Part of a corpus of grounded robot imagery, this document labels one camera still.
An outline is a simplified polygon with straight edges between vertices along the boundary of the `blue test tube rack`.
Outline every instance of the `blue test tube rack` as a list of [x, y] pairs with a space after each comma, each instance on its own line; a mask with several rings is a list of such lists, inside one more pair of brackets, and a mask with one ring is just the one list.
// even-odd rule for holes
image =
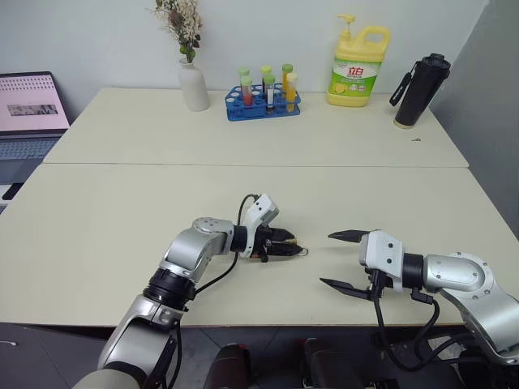
[[[274, 109], [271, 113], [268, 113], [267, 102], [261, 93], [261, 85], [252, 85], [252, 105], [243, 104], [242, 89], [239, 85], [232, 88], [229, 93], [227, 93], [227, 96], [225, 96], [227, 118], [232, 122], [236, 122], [239, 120], [299, 115], [301, 111], [298, 104], [301, 102], [301, 97], [299, 97], [299, 94], [296, 92], [295, 101], [287, 103], [282, 89], [283, 85], [281, 83], [274, 84]], [[294, 104], [294, 110], [292, 112], [286, 110], [287, 104]]]

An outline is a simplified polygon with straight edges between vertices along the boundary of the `flower vase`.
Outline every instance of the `flower vase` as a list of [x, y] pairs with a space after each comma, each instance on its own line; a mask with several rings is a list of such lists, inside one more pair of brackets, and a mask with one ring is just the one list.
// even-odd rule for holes
[[205, 86], [204, 75], [193, 62], [188, 62], [185, 58], [180, 60], [178, 81], [187, 108], [191, 111], [203, 111], [209, 108], [208, 89]]

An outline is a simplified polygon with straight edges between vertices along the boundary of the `test tube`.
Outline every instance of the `test tube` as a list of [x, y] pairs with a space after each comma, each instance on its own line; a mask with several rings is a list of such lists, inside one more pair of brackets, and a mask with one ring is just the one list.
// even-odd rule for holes
[[286, 110], [287, 112], [294, 111], [295, 92], [298, 84], [298, 74], [289, 73], [286, 75]]
[[238, 74], [240, 75], [240, 81], [242, 80], [242, 77], [244, 75], [249, 75], [250, 73], [251, 73], [251, 70], [248, 67], [246, 67], [246, 66], [240, 66], [238, 68]]
[[272, 68], [269, 65], [263, 65], [262, 67], [260, 67], [259, 70], [261, 71], [261, 94], [263, 98], [266, 99], [267, 92], [265, 91], [265, 81], [263, 80], [263, 78], [265, 77], [265, 75], [270, 75], [272, 73]]
[[274, 112], [274, 83], [276, 82], [276, 77], [274, 77], [274, 75], [265, 75], [263, 81], [265, 82], [267, 114], [271, 114]]
[[283, 70], [283, 93], [286, 93], [286, 75], [292, 73], [294, 67], [289, 63], [285, 63], [281, 69]]
[[242, 100], [243, 105], [252, 105], [252, 77], [249, 75], [243, 75], [240, 78], [240, 84], [242, 86]]

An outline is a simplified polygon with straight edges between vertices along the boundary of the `dish soap bottle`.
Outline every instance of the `dish soap bottle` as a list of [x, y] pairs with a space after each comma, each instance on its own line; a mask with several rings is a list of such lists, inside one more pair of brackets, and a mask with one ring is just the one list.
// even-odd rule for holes
[[[388, 48], [390, 33], [386, 27], [367, 26], [352, 38], [351, 14], [338, 15], [346, 22], [333, 62], [332, 80], [328, 88], [328, 103], [345, 107], [362, 107], [370, 100], [371, 89]], [[368, 41], [370, 35], [381, 35], [379, 42]]]

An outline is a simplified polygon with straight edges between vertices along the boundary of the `black thermos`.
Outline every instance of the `black thermos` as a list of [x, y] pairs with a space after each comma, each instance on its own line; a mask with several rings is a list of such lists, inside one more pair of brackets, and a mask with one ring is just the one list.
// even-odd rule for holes
[[414, 126], [441, 83], [448, 77], [450, 67], [451, 64], [445, 61], [441, 54], [431, 54], [429, 57], [424, 57], [422, 61], [416, 61], [413, 69], [404, 76], [397, 90], [389, 99], [391, 105], [396, 105], [409, 84], [409, 89], [394, 120], [397, 126], [403, 128]]

